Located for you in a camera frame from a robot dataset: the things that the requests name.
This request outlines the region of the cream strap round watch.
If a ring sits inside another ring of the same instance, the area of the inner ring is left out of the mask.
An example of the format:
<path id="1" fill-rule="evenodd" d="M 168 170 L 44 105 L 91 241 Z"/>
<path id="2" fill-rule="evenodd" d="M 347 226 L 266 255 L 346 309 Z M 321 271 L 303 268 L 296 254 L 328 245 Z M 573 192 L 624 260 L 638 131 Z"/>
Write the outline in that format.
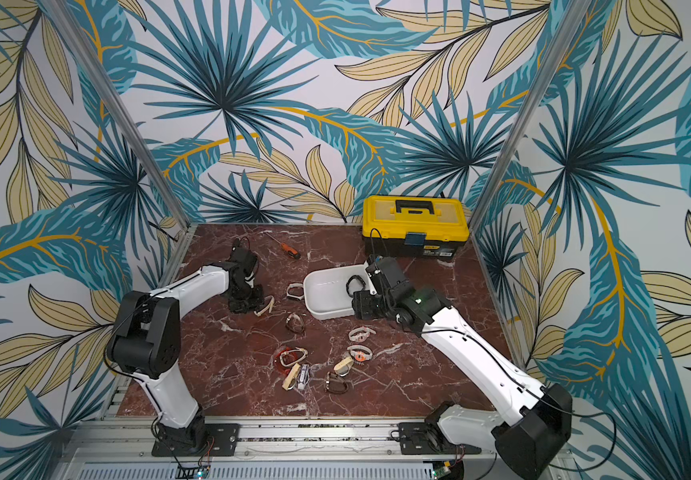
<path id="1" fill-rule="evenodd" d="M 353 364 L 355 364 L 353 357 L 344 358 L 334 366 L 334 372 L 337 376 L 345 377 L 353 369 Z"/>

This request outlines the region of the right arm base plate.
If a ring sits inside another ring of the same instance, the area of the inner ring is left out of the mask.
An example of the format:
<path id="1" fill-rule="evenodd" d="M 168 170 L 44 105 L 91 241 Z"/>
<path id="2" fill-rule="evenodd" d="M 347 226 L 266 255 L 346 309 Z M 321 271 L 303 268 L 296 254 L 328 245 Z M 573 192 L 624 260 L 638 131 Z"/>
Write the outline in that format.
<path id="1" fill-rule="evenodd" d="M 401 422 L 391 432 L 391 439 L 399 443 L 403 455 L 480 454 L 481 448 L 467 444 L 455 445 L 441 433 L 439 427 L 419 422 Z"/>

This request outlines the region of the black strap watch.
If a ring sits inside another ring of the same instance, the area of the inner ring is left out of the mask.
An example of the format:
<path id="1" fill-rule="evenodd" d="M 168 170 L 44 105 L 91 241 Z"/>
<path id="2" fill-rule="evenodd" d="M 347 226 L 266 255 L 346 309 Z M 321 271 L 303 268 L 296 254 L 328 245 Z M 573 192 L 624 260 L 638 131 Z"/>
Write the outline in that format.
<path id="1" fill-rule="evenodd" d="M 345 291 L 347 291 L 347 296 L 349 298 L 354 298 L 355 294 L 363 291 L 369 292 L 367 288 L 367 282 L 361 277 L 361 275 L 352 275 L 347 282 L 345 282 Z"/>

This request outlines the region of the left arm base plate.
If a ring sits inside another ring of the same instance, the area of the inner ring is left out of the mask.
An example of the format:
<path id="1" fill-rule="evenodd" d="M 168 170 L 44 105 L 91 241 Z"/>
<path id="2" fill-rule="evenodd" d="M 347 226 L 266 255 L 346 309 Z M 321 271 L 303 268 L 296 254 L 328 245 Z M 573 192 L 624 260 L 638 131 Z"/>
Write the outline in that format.
<path id="1" fill-rule="evenodd" d="M 157 426 L 152 455 L 232 457 L 237 448 L 240 428 L 237 423 L 206 424 L 183 429 Z"/>

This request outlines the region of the brown strap white dial watch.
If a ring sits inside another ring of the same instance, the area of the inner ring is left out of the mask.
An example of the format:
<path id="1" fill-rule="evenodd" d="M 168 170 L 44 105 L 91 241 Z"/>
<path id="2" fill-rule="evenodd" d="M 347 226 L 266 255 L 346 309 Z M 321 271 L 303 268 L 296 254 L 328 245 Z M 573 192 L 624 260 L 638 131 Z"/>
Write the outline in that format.
<path id="1" fill-rule="evenodd" d="M 343 395 L 351 390 L 351 384 L 335 372 L 329 372 L 325 384 L 326 391 L 333 395 Z"/>

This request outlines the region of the beige strap watch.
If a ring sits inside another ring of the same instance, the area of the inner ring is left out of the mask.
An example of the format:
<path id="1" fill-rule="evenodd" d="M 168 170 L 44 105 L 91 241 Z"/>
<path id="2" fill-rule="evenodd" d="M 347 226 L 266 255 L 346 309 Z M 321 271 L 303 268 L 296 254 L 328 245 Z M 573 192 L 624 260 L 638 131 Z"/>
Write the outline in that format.
<path id="1" fill-rule="evenodd" d="M 257 317 L 262 317 L 266 314 L 272 313 L 274 306 L 275 306 L 276 300 L 273 295 L 268 295 L 264 298 L 263 304 L 260 306 L 258 310 L 254 312 L 255 316 Z"/>

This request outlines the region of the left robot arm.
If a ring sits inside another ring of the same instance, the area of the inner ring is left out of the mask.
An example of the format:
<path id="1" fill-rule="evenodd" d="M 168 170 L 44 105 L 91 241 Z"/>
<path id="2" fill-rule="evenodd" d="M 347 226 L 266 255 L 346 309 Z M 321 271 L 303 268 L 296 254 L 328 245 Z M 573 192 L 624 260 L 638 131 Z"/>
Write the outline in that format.
<path id="1" fill-rule="evenodd" d="M 227 260 L 123 298 L 106 356 L 144 390 L 157 413 L 155 438 L 169 450 L 196 453 L 209 444 L 203 407 L 189 392 L 179 368 L 181 321 L 214 297 L 225 298 L 235 314 L 260 309 L 265 297 L 263 287 L 255 284 L 258 266 L 250 244 L 238 238 Z"/>

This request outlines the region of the white pink strap watch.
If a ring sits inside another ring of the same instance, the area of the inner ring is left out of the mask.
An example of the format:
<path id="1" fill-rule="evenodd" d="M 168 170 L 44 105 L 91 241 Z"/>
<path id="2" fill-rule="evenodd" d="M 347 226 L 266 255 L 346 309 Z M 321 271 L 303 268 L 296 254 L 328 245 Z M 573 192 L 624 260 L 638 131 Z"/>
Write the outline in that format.
<path id="1" fill-rule="evenodd" d="M 377 332 L 367 326 L 357 327 L 349 332 L 349 341 L 355 343 L 364 342 L 367 338 L 375 334 L 377 334 Z"/>

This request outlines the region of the white orange strap watch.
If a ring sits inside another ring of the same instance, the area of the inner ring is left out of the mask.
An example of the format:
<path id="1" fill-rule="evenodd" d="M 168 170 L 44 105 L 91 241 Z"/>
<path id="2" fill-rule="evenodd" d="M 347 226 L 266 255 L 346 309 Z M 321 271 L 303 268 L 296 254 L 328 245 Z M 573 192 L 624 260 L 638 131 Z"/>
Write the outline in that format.
<path id="1" fill-rule="evenodd" d="M 357 363 L 365 363 L 373 359 L 373 351 L 365 345 L 350 345 L 347 348 L 347 353 Z"/>

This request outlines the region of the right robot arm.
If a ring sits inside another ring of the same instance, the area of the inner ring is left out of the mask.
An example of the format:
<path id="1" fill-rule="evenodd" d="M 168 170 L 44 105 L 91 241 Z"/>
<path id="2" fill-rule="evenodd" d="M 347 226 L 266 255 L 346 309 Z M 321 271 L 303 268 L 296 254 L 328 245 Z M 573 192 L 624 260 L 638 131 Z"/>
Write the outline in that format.
<path id="1" fill-rule="evenodd" d="M 349 290 L 355 317 L 393 321 L 441 351 L 487 395 L 495 416 L 451 404 L 429 418 L 431 429 L 455 446 L 497 452 L 523 479 L 537 479 L 571 438 L 573 399 L 511 363 L 473 330 L 459 310 L 431 287 L 417 288 L 393 257 L 371 256 Z"/>

